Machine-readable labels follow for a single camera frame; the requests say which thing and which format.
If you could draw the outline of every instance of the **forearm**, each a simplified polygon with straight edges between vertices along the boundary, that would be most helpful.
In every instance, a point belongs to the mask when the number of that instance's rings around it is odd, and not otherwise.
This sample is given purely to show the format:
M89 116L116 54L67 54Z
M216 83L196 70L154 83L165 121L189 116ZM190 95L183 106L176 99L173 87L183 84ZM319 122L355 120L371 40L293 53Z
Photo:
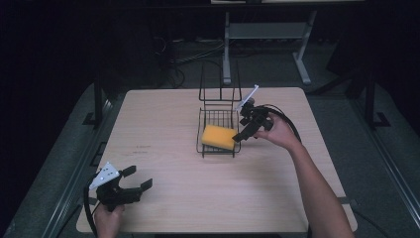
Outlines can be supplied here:
M296 168L306 216L314 237L354 237L342 204L316 168L306 148L288 149Z

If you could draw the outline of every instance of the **person's left hand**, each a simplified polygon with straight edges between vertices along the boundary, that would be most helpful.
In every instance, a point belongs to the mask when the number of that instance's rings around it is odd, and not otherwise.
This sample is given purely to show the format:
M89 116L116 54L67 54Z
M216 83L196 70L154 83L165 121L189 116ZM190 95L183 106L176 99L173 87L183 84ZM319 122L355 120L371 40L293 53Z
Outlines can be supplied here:
M118 235L124 210L124 205L118 205L112 212L102 203L98 205L94 217L99 238L115 238Z

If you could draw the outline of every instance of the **gray floor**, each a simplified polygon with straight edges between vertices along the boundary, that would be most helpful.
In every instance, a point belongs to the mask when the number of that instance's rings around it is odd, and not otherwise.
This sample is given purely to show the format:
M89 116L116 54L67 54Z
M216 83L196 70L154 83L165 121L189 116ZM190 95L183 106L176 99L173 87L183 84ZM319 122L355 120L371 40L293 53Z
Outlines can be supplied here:
M209 46L178 44L179 58L195 55L206 47ZM264 87L298 86L310 91L337 77L325 69L334 45L310 45L304 62L313 83L304 86L292 60L291 52L295 47L293 43L257 46L253 48L256 55L236 55L236 58L232 58L238 61L243 87L256 83ZM178 69L185 75L183 87L198 87L203 60L220 63L220 57L213 57L180 65ZM208 77L217 77L219 66L206 63L206 73L209 73ZM419 228L385 168L383 153L377 148L376 141L379 139L388 150L415 195L420 197L420 139L399 114L389 95L380 87L376 91L375 109L385 114L391 127L371 131L361 117L363 98L347 99L344 96L346 87L344 83L322 96L308 96L308 100L353 209L383 229L389 237L420 237ZM166 83L162 88L170 88L170 84ZM59 237L92 237L75 229L80 213L78 205L81 205L81 190L87 178L96 170L89 163L95 158L101 143L108 140L124 95L124 92L120 93L104 107L105 120L100 128L93 130L93 126L82 125L86 114L94 110L93 87L86 88L6 237L55 237L61 227L63 229ZM69 222L63 226L67 217ZM356 218L359 223L357 237L385 237L365 218L360 215L356 215ZM120 237L134 236L157 235L121 234ZM281 236L305 237L305 234Z

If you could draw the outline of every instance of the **dark background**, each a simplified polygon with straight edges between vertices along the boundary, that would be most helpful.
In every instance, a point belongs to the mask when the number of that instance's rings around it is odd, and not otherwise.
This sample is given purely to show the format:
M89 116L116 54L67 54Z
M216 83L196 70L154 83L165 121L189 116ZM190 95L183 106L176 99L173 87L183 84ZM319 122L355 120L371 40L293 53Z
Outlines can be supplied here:
M187 1L149 2L176 5ZM340 40L329 69L345 74L356 66L368 68L420 134L420 22L414 9L411 1L391 0L369 1L351 12L325 9L318 13L311 41ZM264 21L278 14L271 11L254 16L253 21ZM296 15L282 17L293 20ZM241 13L238 18L247 19ZM170 48L166 55L156 57L155 48L161 46L152 36L186 41L222 38L223 22L223 12L149 15L144 11L92 10L77 2L1 0L0 234L77 99L95 78L101 78L110 97L119 90L158 88L164 81ZM151 79L157 72L161 78Z

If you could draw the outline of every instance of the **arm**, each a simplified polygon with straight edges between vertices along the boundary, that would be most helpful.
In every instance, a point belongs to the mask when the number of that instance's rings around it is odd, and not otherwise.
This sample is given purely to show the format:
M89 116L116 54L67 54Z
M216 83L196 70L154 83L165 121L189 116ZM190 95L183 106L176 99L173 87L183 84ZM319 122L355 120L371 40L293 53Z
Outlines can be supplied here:
M98 238L115 238L118 235L123 218L124 205L118 205L110 212L102 203L95 211L95 225Z
M289 152L313 237L354 237L343 206L306 148L296 139L287 123L276 115L270 114L269 117L273 122L271 130L258 131L255 137L267 139Z

